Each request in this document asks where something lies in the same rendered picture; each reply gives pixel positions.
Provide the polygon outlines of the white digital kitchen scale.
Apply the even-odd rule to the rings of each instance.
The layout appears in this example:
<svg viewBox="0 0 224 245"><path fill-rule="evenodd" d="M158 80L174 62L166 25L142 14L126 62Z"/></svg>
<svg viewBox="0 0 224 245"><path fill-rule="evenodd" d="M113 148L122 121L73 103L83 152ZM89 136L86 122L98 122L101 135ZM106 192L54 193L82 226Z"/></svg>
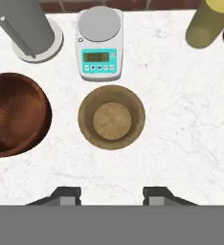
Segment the white digital kitchen scale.
<svg viewBox="0 0 224 245"><path fill-rule="evenodd" d="M96 6L78 14L76 55L80 76L87 81L112 81L123 67L123 12Z"/></svg>

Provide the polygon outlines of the large reddish-brown wooden bowl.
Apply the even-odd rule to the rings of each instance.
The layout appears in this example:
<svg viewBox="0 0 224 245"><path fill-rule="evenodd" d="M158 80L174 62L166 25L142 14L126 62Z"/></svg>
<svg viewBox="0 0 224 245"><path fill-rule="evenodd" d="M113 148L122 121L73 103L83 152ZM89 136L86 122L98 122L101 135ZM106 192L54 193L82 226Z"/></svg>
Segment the large reddish-brown wooden bowl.
<svg viewBox="0 0 224 245"><path fill-rule="evenodd" d="M17 73L0 74L0 158L38 145L51 122L51 104L33 79Z"/></svg>

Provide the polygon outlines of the small tan wooden bowl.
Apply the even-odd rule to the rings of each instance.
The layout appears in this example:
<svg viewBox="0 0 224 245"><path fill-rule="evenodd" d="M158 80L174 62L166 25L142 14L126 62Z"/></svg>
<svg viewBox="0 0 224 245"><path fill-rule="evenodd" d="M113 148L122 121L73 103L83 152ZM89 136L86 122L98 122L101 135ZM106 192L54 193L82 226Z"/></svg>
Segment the small tan wooden bowl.
<svg viewBox="0 0 224 245"><path fill-rule="evenodd" d="M90 92L78 110L78 126L92 145L117 150L141 135L146 112L140 98L120 85L104 85Z"/></svg>

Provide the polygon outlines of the grey paper towel holder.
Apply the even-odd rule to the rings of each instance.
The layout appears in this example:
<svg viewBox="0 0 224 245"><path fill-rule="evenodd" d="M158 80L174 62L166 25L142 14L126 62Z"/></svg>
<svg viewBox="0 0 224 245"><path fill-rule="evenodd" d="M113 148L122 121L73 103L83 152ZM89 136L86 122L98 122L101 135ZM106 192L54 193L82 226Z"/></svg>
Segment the grey paper towel holder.
<svg viewBox="0 0 224 245"><path fill-rule="evenodd" d="M25 62L48 61L63 45L61 28L46 17L39 0L0 0L0 27L11 38L15 54Z"/></svg>

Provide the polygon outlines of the yellow-green glass bottle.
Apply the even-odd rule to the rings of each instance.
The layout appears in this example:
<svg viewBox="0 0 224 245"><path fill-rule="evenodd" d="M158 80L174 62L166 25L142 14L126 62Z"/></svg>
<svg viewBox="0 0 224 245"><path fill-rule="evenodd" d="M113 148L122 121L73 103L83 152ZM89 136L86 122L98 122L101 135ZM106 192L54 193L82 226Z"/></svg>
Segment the yellow-green glass bottle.
<svg viewBox="0 0 224 245"><path fill-rule="evenodd" d="M195 49L210 46L224 29L224 12L213 10L201 0L186 31L187 43Z"/></svg>

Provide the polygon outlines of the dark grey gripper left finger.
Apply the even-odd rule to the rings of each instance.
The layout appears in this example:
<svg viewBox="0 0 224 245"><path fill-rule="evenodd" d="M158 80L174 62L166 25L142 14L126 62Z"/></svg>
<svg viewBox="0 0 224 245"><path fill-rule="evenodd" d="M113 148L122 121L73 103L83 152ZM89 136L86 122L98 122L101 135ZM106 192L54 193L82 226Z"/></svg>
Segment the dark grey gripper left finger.
<svg viewBox="0 0 224 245"><path fill-rule="evenodd" d="M81 187L57 187L50 196L29 203L29 206L80 206Z"/></svg>

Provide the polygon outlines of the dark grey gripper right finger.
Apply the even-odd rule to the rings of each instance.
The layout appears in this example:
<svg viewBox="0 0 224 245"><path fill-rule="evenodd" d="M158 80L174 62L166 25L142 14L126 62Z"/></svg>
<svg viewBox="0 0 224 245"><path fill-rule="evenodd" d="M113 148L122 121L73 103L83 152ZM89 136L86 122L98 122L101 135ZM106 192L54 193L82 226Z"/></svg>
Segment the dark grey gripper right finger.
<svg viewBox="0 0 224 245"><path fill-rule="evenodd" d="M194 203L175 196L167 187L143 187L144 206L194 206Z"/></svg>

